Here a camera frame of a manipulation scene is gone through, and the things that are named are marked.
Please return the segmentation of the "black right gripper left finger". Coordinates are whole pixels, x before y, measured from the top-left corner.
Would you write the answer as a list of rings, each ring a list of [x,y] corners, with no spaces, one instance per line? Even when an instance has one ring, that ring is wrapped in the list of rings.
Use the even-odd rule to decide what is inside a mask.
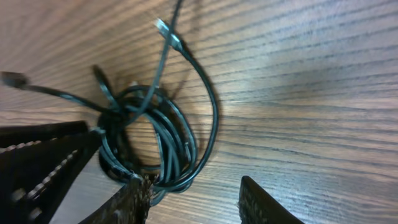
[[[79,224],[145,224],[150,209],[152,181],[133,178]]]

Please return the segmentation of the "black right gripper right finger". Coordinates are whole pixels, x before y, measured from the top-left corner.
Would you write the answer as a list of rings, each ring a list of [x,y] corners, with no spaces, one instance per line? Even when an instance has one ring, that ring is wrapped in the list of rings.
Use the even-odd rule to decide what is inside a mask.
[[[250,176],[242,176],[239,190],[242,224],[303,224]]]

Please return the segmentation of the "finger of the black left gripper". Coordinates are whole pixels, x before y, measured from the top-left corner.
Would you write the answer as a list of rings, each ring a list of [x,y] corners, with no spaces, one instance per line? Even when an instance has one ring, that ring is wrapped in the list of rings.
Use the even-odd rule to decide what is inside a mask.
[[[1,127],[1,148],[86,132],[88,132],[88,126],[84,121]]]
[[[90,132],[1,153],[1,223],[48,223],[100,144]]]

